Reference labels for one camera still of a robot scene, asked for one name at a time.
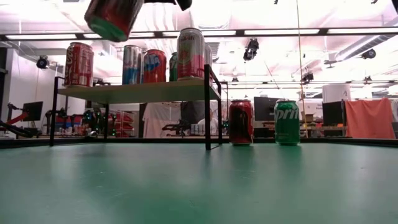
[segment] blue soda can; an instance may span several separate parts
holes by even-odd
[[[142,49],[135,45],[124,46],[122,84],[141,84]]]

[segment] ceiling light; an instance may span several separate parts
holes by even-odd
[[[163,32],[165,37],[178,37],[178,35],[180,35],[180,31]]]
[[[153,32],[133,32],[130,33],[129,37],[154,37]]]
[[[376,34],[395,32],[398,32],[398,27],[329,29],[328,34]]]
[[[215,36],[215,35],[235,35],[235,30],[204,30],[201,32],[204,36]]]
[[[10,40],[55,40],[76,39],[74,34],[6,35]]]
[[[98,34],[83,34],[87,39],[102,39],[102,37]]]
[[[276,29],[276,30],[245,30],[244,35],[294,35],[317,34],[319,29]]]

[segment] white ceiling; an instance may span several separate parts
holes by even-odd
[[[380,27],[397,17],[391,0],[298,0],[300,27]],[[0,33],[38,32],[89,32],[83,19],[89,1],[63,3],[62,0],[0,0]],[[134,31],[180,30],[186,27],[222,29],[297,28],[296,0],[193,0],[191,9],[182,12],[171,4],[145,4],[134,24]],[[396,46],[398,38],[374,47],[377,57],[363,60],[351,58],[326,69],[324,60],[363,36],[329,37],[262,37],[257,57],[244,62],[247,38],[206,39],[219,42],[219,59],[213,70],[221,80],[231,81],[238,76],[241,81],[300,80],[300,71],[313,71],[316,80],[362,80],[371,75],[373,80],[398,78]],[[51,60],[63,64],[70,42],[24,42],[22,50],[29,55],[46,53]],[[98,53],[99,41],[89,41]],[[146,49],[160,49],[171,55],[176,50],[176,40],[129,40],[113,44],[118,57],[95,58],[96,76],[117,81],[121,76],[121,53],[126,44]]]

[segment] table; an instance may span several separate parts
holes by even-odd
[[[397,149],[204,148],[2,150],[0,223],[397,223]]]

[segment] red soda can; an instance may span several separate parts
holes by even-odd
[[[204,78],[205,38],[200,30],[186,28],[181,30],[177,41],[178,80]]]
[[[126,41],[144,0],[91,0],[85,21],[106,40]]]
[[[166,82],[167,57],[161,50],[148,50],[144,56],[144,83]]]
[[[65,87],[93,86],[94,52],[91,46],[73,42],[67,49]]]
[[[249,100],[233,100],[229,106],[229,141],[234,145],[253,143],[253,107]]]

